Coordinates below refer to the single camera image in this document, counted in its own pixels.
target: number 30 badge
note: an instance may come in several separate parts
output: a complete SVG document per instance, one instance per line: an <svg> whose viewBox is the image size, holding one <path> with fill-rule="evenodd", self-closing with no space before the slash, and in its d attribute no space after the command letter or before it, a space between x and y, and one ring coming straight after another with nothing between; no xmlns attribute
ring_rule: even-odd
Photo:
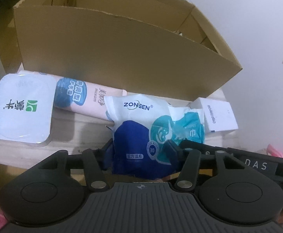
<svg viewBox="0 0 283 233"><path fill-rule="evenodd" d="M152 160L156 160L157 155L159 153L159 145L157 142L151 140L147 143L147 153L149 158Z"/></svg>

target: crosshair marking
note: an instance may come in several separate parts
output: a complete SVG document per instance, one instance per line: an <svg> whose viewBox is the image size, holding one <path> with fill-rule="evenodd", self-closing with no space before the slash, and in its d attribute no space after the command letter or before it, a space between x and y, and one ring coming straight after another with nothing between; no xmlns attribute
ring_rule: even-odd
<svg viewBox="0 0 283 233"><path fill-rule="evenodd" d="M145 185L142 185L142 184L139 184L137 187L138 187L139 189L143 189L143 188L145 188L146 186L145 186Z"/></svg>

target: blue label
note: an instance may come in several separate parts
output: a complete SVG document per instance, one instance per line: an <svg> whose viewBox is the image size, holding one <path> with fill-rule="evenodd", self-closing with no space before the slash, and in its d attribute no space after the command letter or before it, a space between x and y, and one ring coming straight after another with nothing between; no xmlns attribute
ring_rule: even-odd
<svg viewBox="0 0 283 233"><path fill-rule="evenodd" d="M86 99L87 88L84 81L62 78L57 82L54 105L66 108L72 102L82 106Z"/></svg>

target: open cardboard box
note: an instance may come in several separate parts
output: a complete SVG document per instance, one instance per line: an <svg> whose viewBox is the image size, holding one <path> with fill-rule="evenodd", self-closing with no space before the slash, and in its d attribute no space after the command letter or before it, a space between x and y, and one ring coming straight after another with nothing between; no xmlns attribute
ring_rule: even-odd
<svg viewBox="0 0 283 233"><path fill-rule="evenodd" d="M14 6L24 68L193 101L241 70L223 58L185 0L21 0Z"/></svg>

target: black round pad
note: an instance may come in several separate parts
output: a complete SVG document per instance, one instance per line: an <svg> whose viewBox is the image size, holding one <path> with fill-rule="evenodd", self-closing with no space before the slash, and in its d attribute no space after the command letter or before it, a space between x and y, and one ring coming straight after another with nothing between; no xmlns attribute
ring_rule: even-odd
<svg viewBox="0 0 283 233"><path fill-rule="evenodd" d="M0 207L11 221L43 226L73 214L83 198L83 188L73 178L58 170L37 169L1 189Z"/></svg>
<svg viewBox="0 0 283 233"><path fill-rule="evenodd" d="M262 190L255 184L248 182L236 182L226 187L226 194L239 202L254 202L262 196Z"/></svg>
<svg viewBox="0 0 283 233"><path fill-rule="evenodd" d="M283 208L283 191L272 180L248 170L225 170L199 190L204 207L224 221L255 225L275 218Z"/></svg>
<svg viewBox="0 0 283 233"><path fill-rule="evenodd" d="M31 183L23 188L21 196L33 203L47 202L57 195L57 187L47 182Z"/></svg>

